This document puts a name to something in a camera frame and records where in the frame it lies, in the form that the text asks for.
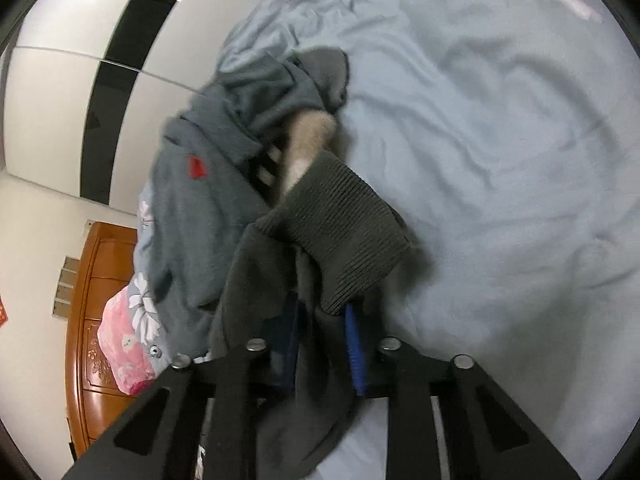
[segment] dark gray clothing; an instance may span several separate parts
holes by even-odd
[[[283,312],[289,291],[306,307],[295,392],[258,420],[258,480],[301,478],[337,445],[355,401],[338,314],[408,249],[390,207],[328,152],[244,231],[216,312],[214,357],[260,335],[263,320]]]
[[[311,50],[284,62],[264,56],[217,74],[191,110],[169,122],[152,170],[148,278],[172,353],[206,353],[208,310],[220,299],[242,232],[268,211],[250,183],[254,161],[281,135],[290,113],[339,108],[347,78],[340,50]]]

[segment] black stripe panel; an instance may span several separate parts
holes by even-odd
[[[80,196],[109,205],[111,173],[129,96],[138,72],[100,62],[84,123]]]
[[[111,37],[104,59],[142,70],[146,56],[175,2],[130,0]]]

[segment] white wall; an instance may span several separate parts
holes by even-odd
[[[0,173],[0,418],[42,480],[71,466],[65,400],[66,320],[51,315],[65,256],[78,258],[88,220],[133,216]]]

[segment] screw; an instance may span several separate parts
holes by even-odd
[[[470,368],[474,367],[476,362],[473,360],[472,357],[465,354],[460,354],[460,355],[456,355],[453,358],[453,364],[455,365],[456,368],[460,368],[461,370],[469,370]]]
[[[396,339],[395,337],[385,337],[384,339],[380,340],[378,348],[382,351],[386,350],[388,352],[393,352],[395,350],[398,350],[401,346],[402,343],[399,339]]]
[[[171,359],[171,368],[174,370],[183,370],[191,364],[191,358],[188,355],[184,354],[176,354],[173,359]]]
[[[249,339],[246,344],[246,349],[249,352],[260,352],[267,348],[267,342],[264,339]]]

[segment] pink pillow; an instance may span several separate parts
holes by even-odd
[[[122,392],[135,395],[156,378],[131,325],[127,287],[107,301],[98,328],[98,342]]]

